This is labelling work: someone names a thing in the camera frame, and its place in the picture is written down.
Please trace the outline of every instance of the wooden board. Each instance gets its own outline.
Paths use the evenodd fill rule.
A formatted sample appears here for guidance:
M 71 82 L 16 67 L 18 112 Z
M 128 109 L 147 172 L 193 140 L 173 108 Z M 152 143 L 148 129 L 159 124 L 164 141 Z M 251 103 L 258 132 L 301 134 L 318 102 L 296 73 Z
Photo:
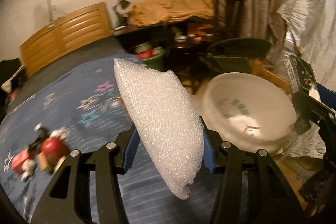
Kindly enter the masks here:
M 54 24 L 20 46 L 28 77 L 67 53 L 112 34 L 104 2 L 67 14 Z

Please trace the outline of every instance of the pink star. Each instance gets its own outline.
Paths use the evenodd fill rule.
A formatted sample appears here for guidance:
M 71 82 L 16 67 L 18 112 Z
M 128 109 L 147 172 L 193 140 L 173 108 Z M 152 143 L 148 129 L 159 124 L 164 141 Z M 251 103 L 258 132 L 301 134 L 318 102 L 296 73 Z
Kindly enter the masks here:
M 110 82 L 105 82 L 103 85 L 99 85 L 97 86 L 97 89 L 95 90 L 95 92 L 105 92 L 106 90 L 108 90 L 109 88 L 113 87 L 113 85 L 110 84 Z

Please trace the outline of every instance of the blue star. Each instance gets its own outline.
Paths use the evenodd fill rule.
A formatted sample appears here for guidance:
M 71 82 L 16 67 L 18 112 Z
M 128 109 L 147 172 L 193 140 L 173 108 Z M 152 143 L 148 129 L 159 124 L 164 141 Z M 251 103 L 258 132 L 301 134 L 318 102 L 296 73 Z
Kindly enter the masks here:
M 96 114 L 96 110 L 93 110 L 91 112 L 82 114 L 82 119 L 79 121 L 79 123 L 82 123 L 85 128 L 88 128 L 91 126 L 92 121 L 98 117 L 99 116 Z

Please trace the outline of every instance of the green trash can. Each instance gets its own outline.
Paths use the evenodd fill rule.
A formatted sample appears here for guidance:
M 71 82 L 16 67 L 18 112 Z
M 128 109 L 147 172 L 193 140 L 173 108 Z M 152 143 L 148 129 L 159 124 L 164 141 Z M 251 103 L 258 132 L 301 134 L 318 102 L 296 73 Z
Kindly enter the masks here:
M 147 68 L 155 69 L 158 71 L 164 71 L 163 66 L 163 56 L 165 54 L 165 50 L 161 49 L 160 53 L 156 56 L 150 57 L 150 58 L 144 58 L 144 62 L 147 65 Z

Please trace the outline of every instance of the blue gripper pad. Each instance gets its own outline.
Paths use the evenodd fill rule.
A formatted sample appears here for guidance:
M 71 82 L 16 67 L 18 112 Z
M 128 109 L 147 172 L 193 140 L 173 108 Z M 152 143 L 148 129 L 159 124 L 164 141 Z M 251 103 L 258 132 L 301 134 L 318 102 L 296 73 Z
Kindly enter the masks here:
M 203 131 L 203 139 L 204 139 L 204 155 L 203 155 L 203 162 L 205 167 L 209 169 L 211 173 L 214 173 L 216 170 L 215 165 L 215 155 L 208 139 L 208 135 Z
M 139 142 L 140 142 L 139 133 L 137 131 L 137 128 L 134 128 L 134 130 L 133 130 L 133 132 L 132 132 L 132 134 L 129 138 L 128 144 L 127 144 L 126 149 L 125 149 L 125 152 L 124 152 L 123 169 L 124 169 L 125 173 L 133 165 L 133 161 L 134 161 L 134 158 L 135 158 L 135 154 L 137 153 Z

